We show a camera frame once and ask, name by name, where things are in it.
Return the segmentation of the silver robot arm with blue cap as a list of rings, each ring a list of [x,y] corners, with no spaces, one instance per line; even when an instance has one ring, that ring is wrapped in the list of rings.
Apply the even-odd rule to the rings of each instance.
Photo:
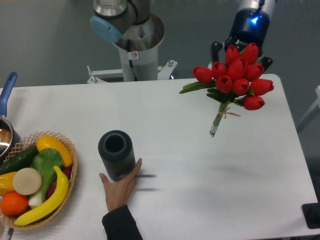
[[[241,1],[226,40],[211,44],[210,61],[218,61],[221,49],[234,46],[242,51],[250,43],[256,43],[258,60],[268,69],[273,61],[263,56],[262,46],[276,3],[275,0]],[[146,73],[156,75],[158,46],[165,36],[165,27],[161,19],[151,13],[150,1],[95,0],[93,11],[90,26],[98,36],[113,43],[124,55],[122,70],[132,72],[134,61],[138,60],[137,64]]]

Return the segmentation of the person's bare hand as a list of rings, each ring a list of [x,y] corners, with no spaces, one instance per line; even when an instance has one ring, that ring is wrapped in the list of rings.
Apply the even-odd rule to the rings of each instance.
[[[138,183],[136,175],[142,167],[142,158],[139,158],[134,169],[123,179],[117,182],[110,182],[105,174],[99,173],[104,187],[105,202],[109,212],[114,211],[129,202],[129,199]]]

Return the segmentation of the black sleeved forearm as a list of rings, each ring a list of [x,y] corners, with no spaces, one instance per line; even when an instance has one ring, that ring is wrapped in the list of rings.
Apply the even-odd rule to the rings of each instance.
[[[108,212],[101,220],[108,240],[142,240],[128,205]]]

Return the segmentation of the dark blue robot gripper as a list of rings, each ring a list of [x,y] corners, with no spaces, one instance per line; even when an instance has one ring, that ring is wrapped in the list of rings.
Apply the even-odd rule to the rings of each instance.
[[[210,46],[211,66],[219,61],[219,52],[224,47],[227,51],[230,45],[235,46],[239,52],[250,43],[258,47],[258,56],[263,54],[262,46],[269,28],[270,18],[265,12],[256,13],[253,9],[241,9],[234,18],[230,34],[224,42],[214,41]],[[263,66],[263,73],[273,64],[273,59],[268,56],[260,58],[259,63]]]

